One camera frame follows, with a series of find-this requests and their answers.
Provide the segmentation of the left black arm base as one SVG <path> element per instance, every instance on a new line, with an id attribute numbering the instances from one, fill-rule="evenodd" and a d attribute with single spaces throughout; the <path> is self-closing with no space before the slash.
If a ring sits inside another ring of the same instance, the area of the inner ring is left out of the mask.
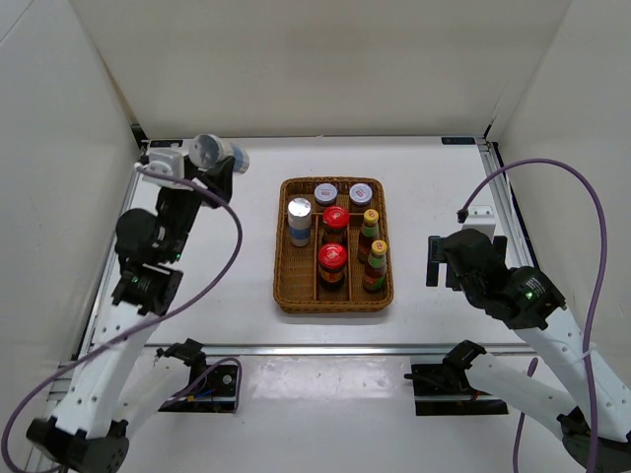
<path id="1" fill-rule="evenodd" d="M 234 357 L 212 365 L 203 362 L 191 370 L 191 381 L 199 382 L 184 394 L 169 399 L 159 409 L 169 413 L 235 414 L 239 409 L 243 366 Z"/>

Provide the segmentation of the silver-lid spice jar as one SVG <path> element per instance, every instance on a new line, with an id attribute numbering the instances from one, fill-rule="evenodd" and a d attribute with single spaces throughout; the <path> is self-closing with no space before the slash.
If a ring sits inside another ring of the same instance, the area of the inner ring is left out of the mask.
<path id="1" fill-rule="evenodd" d="M 292 199 L 287 206 L 290 239 L 293 245 L 303 247 L 311 241 L 312 204 L 304 197 Z"/>
<path id="2" fill-rule="evenodd" d="M 212 134 L 201 134 L 194 137 L 189 145 L 189 160 L 199 169 L 218 168 L 223 161 L 235 159 L 234 173 L 244 174 L 248 171 L 250 158 L 246 150 L 240 146 Z"/>

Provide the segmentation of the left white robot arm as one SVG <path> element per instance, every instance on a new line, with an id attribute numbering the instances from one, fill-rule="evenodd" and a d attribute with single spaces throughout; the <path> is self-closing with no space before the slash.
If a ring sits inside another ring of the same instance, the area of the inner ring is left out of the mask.
<path id="1" fill-rule="evenodd" d="M 247 167 L 233 156 L 204 163 L 178 157 L 173 164 L 140 161 L 137 170 L 160 191 L 155 212 L 132 208 L 115 226 L 119 279 L 114 308 L 95 348 L 67 366 L 69 392 L 27 438 L 45 456 L 76 472 L 116 472 L 131 432 L 169 399 L 203 389 L 207 371 L 187 360 L 160 364 L 131 389 L 124 387 L 157 326 L 175 316 L 171 307 L 183 278 L 174 269 L 202 206 L 228 208 L 233 174 Z"/>

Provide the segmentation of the yellow-cap sauce bottle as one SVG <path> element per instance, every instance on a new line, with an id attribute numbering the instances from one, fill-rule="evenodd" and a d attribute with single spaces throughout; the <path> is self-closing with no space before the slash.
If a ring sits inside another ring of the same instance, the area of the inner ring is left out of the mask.
<path id="1" fill-rule="evenodd" d="M 376 292 L 384 284 L 387 271 L 386 253 L 387 244 L 384 240 L 376 239 L 372 242 L 362 278 L 363 288 L 368 292 Z"/>
<path id="2" fill-rule="evenodd" d="M 363 214 L 363 223 L 358 236 L 357 255 L 360 262 L 365 263 L 371 252 L 372 243 L 379 238 L 379 212 L 368 209 Z"/>

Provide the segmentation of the red-lid sauce jar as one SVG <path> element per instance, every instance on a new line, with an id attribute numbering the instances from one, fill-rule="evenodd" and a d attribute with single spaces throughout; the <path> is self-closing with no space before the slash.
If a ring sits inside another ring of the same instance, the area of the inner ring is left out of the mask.
<path id="1" fill-rule="evenodd" d="M 349 212 L 341 206 L 330 206 L 322 214 L 322 243 L 347 245 L 347 230 L 350 222 Z"/>
<path id="2" fill-rule="evenodd" d="M 326 243 L 317 252 L 317 274 L 321 285 L 330 290 L 340 289 L 346 278 L 348 254 L 339 243 Z"/>

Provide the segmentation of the white-lid paste jar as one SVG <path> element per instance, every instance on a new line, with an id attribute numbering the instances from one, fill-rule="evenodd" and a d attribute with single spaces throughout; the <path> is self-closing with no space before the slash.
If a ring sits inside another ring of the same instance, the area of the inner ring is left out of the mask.
<path id="1" fill-rule="evenodd" d="M 351 213 L 364 213 L 371 207 L 373 189 L 366 182 L 358 182 L 349 188 L 349 202 Z"/>
<path id="2" fill-rule="evenodd" d="M 338 190 L 332 183 L 324 182 L 317 185 L 314 190 L 315 209 L 323 213 L 325 209 L 336 204 L 337 196 Z"/>

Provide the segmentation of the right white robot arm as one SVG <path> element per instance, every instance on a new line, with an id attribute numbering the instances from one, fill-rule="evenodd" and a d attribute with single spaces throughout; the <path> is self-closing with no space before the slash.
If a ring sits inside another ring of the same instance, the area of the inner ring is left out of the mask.
<path id="1" fill-rule="evenodd" d="M 505 241 L 475 229 L 429 237 L 426 284 L 437 286 L 439 267 L 446 265 L 447 286 L 514 331 L 564 388 L 508 367 L 468 340 L 444 357 L 444 385 L 457 394 L 471 388 L 500 398 L 556 436 L 588 471 L 629 471 L 629 387 L 596 350 L 584 349 L 585 330 L 543 272 L 507 266 Z"/>

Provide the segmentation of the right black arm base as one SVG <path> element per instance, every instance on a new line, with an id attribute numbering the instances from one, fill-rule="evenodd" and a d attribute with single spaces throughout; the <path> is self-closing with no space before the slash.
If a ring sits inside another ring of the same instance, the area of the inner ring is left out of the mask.
<path id="1" fill-rule="evenodd" d="M 417 417 L 501 416 L 507 404 L 449 373 L 442 364 L 415 364 L 403 376 L 412 383 Z"/>

